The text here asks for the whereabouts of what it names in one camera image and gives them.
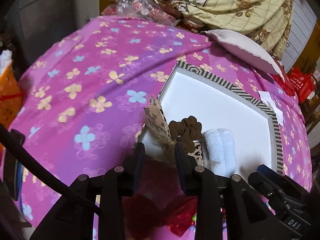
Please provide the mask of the white fluffy hair band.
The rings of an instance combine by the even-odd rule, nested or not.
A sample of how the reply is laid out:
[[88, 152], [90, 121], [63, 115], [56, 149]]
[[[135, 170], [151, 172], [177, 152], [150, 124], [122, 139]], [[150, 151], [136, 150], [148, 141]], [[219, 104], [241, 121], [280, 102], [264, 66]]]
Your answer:
[[230, 177], [236, 171], [235, 142], [233, 133], [224, 128], [204, 133], [206, 157], [204, 167], [215, 175]]

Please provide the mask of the red satin bow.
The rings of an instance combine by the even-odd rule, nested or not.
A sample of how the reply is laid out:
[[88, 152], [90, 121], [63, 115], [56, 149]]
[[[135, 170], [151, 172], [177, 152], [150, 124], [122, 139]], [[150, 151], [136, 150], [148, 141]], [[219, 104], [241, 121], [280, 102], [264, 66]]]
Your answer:
[[181, 237], [195, 225], [197, 197], [177, 196], [161, 209], [146, 196], [136, 194], [124, 199], [123, 209], [125, 225], [134, 239], [146, 239], [155, 228], [163, 226]]

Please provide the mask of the brown scrunchie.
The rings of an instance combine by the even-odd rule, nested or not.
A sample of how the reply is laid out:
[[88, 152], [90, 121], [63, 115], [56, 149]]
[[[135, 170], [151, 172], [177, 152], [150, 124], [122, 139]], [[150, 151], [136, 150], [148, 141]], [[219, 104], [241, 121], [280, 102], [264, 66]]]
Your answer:
[[202, 124], [194, 116], [182, 119], [180, 122], [169, 123], [171, 139], [180, 142], [186, 153], [196, 150], [194, 141], [202, 138]]

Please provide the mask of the leopard print hair bow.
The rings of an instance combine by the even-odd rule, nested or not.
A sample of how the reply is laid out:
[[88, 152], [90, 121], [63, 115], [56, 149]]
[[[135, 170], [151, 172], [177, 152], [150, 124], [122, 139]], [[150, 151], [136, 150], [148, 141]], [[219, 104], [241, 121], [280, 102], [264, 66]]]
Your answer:
[[[153, 140], [158, 143], [162, 149], [162, 156], [158, 158], [170, 166], [175, 164], [174, 146], [177, 143], [171, 139], [169, 123], [166, 121], [160, 102], [155, 98], [150, 98], [150, 104], [144, 108], [144, 118], [147, 130], [150, 132]], [[203, 165], [205, 159], [201, 140], [194, 141], [196, 150], [187, 155], [194, 157], [197, 165]]]

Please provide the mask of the striped hexagonal white tray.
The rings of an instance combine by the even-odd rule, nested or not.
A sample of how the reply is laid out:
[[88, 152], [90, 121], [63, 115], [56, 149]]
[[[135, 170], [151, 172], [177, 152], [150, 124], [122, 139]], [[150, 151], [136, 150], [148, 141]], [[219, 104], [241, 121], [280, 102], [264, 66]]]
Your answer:
[[233, 133], [236, 171], [242, 178], [265, 165], [283, 171], [283, 148], [275, 113], [239, 87], [191, 64], [179, 61], [157, 96], [167, 122], [194, 116], [204, 133], [224, 128]]

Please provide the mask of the white paper sheet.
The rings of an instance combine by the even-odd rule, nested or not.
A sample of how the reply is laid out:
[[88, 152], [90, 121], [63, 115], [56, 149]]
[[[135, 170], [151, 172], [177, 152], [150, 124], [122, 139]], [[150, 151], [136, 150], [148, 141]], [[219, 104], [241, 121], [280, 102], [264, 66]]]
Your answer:
[[280, 126], [283, 126], [283, 112], [281, 109], [277, 107], [276, 102], [271, 98], [271, 95], [269, 92], [265, 91], [258, 91], [260, 95], [260, 100], [267, 105], [276, 115], [277, 117], [277, 122]]

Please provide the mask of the pink floral bed sheet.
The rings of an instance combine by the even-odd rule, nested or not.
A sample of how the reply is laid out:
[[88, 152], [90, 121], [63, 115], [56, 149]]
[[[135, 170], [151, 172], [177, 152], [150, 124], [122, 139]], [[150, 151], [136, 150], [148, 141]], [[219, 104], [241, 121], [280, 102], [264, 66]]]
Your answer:
[[311, 189], [310, 148], [296, 96], [206, 34], [137, 18], [99, 16], [49, 48], [20, 79], [27, 94], [11, 127], [64, 183], [82, 173], [101, 175], [131, 151], [143, 128], [143, 108], [178, 61], [255, 98], [259, 90], [269, 92], [283, 112], [283, 173]]

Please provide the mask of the red ruffled cushion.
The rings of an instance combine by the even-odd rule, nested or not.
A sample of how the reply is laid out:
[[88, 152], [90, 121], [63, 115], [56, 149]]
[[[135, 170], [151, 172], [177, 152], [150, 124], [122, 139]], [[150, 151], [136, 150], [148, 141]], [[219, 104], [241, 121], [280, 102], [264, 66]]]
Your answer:
[[289, 80], [287, 74], [285, 73], [284, 67], [279, 61], [276, 61], [277, 66], [280, 68], [283, 77], [280, 75], [271, 74], [272, 78], [278, 85], [280, 85], [281, 89], [288, 95], [288, 96], [295, 96], [295, 89], [291, 81]]

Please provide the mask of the red shopping bag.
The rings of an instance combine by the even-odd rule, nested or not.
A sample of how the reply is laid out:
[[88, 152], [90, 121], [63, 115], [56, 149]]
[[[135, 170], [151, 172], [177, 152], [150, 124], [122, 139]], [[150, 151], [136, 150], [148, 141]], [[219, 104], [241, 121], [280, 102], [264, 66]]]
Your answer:
[[288, 76], [298, 96], [299, 103], [303, 103], [315, 90], [312, 74], [303, 74], [299, 68], [293, 68]]

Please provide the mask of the white pink pillow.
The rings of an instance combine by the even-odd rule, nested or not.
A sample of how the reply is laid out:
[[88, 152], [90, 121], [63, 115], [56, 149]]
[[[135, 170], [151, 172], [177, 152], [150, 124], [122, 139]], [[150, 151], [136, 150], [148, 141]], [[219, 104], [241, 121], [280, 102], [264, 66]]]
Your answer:
[[227, 29], [209, 30], [204, 33], [250, 66], [269, 74], [278, 75], [285, 81], [283, 71], [272, 56], [247, 36]]

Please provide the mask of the orange plastic basket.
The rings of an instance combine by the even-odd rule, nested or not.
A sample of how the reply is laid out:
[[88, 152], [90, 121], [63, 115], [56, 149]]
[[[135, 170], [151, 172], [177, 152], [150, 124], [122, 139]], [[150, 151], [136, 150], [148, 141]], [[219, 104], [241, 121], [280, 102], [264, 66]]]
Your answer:
[[19, 113], [24, 91], [20, 89], [12, 70], [12, 63], [1, 73], [0, 122], [8, 128]]

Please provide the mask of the cream floral quilt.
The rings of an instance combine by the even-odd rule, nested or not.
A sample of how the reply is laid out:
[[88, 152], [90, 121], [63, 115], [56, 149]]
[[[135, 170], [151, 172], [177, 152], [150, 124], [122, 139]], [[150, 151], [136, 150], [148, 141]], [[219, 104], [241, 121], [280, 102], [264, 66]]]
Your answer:
[[293, 0], [156, 0], [176, 19], [199, 28], [229, 29], [283, 58], [291, 30]]

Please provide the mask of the clear plastic bag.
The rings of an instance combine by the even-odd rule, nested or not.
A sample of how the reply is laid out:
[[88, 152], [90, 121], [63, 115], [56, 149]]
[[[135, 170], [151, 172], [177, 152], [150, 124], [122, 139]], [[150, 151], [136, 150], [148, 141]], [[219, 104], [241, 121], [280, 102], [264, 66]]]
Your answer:
[[165, 12], [154, 0], [119, 0], [118, 16], [141, 18], [162, 25], [176, 26], [180, 20]]

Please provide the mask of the grey refrigerator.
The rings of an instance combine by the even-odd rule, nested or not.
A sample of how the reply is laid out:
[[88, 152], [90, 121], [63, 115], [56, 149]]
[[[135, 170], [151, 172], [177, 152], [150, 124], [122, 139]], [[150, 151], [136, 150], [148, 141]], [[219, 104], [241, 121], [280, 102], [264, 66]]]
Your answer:
[[5, 19], [18, 56], [31, 65], [98, 15], [99, 0], [16, 0]]

